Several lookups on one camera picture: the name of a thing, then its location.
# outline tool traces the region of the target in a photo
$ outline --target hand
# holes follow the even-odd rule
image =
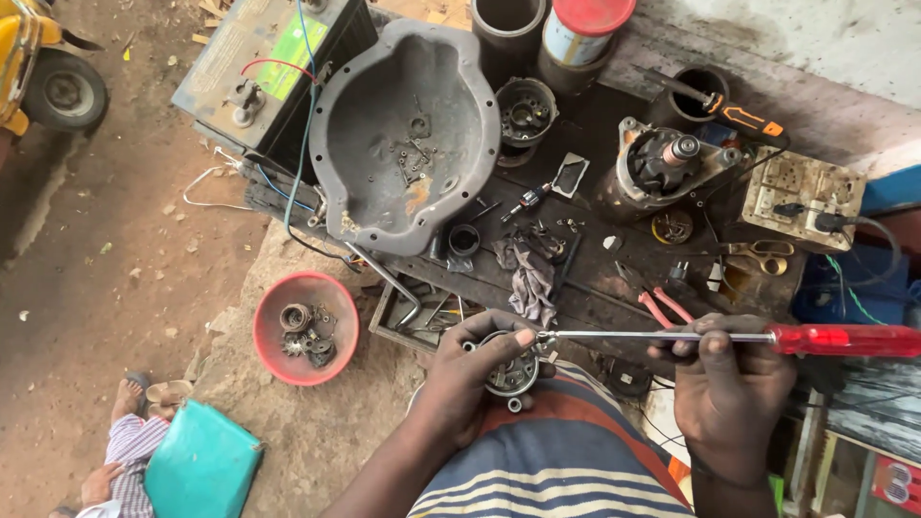
[[[495,331],[513,331],[493,338],[473,352],[461,344],[479,343]],[[407,420],[464,448],[476,438],[482,423],[484,385],[496,366],[513,360],[537,338],[534,324],[516,315],[490,310],[451,327],[441,337],[432,368]]]
[[[109,463],[89,474],[80,486],[80,501],[83,508],[92,507],[112,499],[110,483],[124,473],[122,463]]]
[[[699,346],[679,341],[648,350],[678,364],[675,420],[688,449],[715,475],[743,486],[764,477],[771,433],[797,379],[789,356],[729,340],[728,333],[761,333],[766,325],[754,315],[710,313],[669,330],[704,335]]]

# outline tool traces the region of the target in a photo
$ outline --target battery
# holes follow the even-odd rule
[[[307,126],[311,80],[296,68],[273,62],[254,64],[244,76],[240,71],[260,58],[310,71],[298,1],[236,0],[172,97],[174,105],[194,117],[197,131],[292,176]],[[308,0],[300,8],[320,80],[378,40],[365,0]],[[245,125],[234,118],[239,110],[235,94],[244,77],[258,85],[264,102]],[[304,181],[315,182],[310,160],[304,168]]]

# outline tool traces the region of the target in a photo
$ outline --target checkered cloth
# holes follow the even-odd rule
[[[120,462],[124,467],[111,482],[112,499],[122,503],[122,518],[154,517],[154,506],[144,492],[144,470],[168,428],[164,418],[144,421],[134,414],[112,424],[105,464]]]

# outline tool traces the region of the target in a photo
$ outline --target wheel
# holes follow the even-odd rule
[[[85,59],[58,49],[41,49],[22,99],[32,122],[58,131],[95,127],[109,104],[99,72]]]

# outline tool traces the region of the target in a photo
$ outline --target red bowl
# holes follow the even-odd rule
[[[317,329],[322,336],[332,332],[336,356],[324,367],[310,365],[306,356],[287,356],[282,351],[285,335],[279,317],[288,304],[305,306],[325,304],[335,317],[329,329]],[[327,382],[345,368],[358,344],[358,310],[352,296],[336,279],[320,272],[296,272],[276,282],[262,295],[252,321],[252,340],[262,365],[276,378],[293,385],[316,385]]]

